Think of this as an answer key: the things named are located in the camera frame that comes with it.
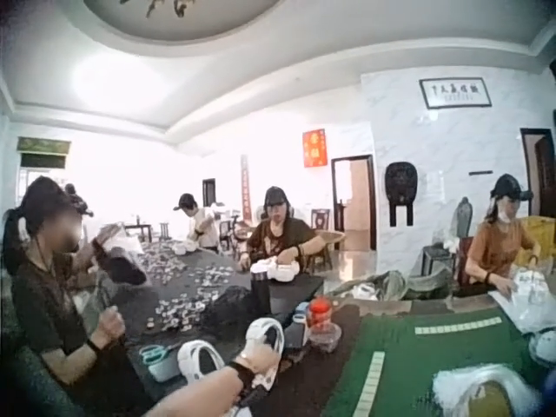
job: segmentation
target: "red banner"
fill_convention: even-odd
[[[303,161],[305,168],[328,165],[327,137],[324,129],[311,130],[303,134]]]
[[[242,213],[243,220],[247,223],[253,221],[251,213],[251,193],[249,192],[249,166],[247,155],[242,155]]]

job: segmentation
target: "doorway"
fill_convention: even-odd
[[[371,155],[332,159],[334,229],[346,239],[337,249],[376,250],[376,200]]]
[[[202,180],[202,206],[210,207],[216,202],[216,180],[209,178]]]
[[[527,185],[533,192],[529,215],[556,217],[556,162],[550,129],[522,129]]]

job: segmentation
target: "baseball cap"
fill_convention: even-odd
[[[174,207],[174,211],[181,209],[192,209],[196,205],[195,198],[190,193],[182,194],[180,200],[177,202],[177,206]]]
[[[286,193],[280,187],[270,187],[267,189],[267,194],[264,196],[264,206],[278,206],[288,202]]]
[[[518,180],[509,174],[504,174],[498,179],[490,194],[491,197],[508,197],[516,202],[528,202],[533,199],[533,193],[522,191]]]

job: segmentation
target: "red jar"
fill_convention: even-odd
[[[318,297],[309,303],[308,325],[310,328],[329,324],[331,320],[332,303],[328,299]]]

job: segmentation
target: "door frame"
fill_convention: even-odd
[[[523,145],[523,155],[525,157],[525,166],[526,166],[526,170],[527,170],[527,188],[531,189],[531,178],[529,175],[529,154],[527,153],[527,143],[526,143],[526,137],[528,135],[539,135],[539,136],[545,136],[549,142],[552,145],[552,149],[553,149],[553,155],[554,154],[554,139],[553,139],[553,132],[550,129],[531,129],[531,128],[521,128],[520,129],[520,133],[521,133],[521,144]],[[529,201],[529,209],[528,209],[528,214],[531,215],[533,209],[533,202]]]
[[[205,178],[204,180],[202,180],[202,206],[203,207],[207,207],[208,204],[208,195],[207,195],[207,185],[208,184],[213,184],[213,186],[215,187],[215,202],[217,202],[216,200],[216,179],[215,178]]]
[[[332,171],[332,214],[334,217],[334,229],[339,227],[338,216],[336,215],[336,202],[338,195],[336,193],[336,163],[341,161],[367,161],[368,171],[368,198],[369,198],[369,224],[370,224],[370,242],[369,247],[371,250],[376,250],[376,194],[374,192],[374,159],[371,154],[345,156],[342,158],[332,158],[330,160],[330,167]]]

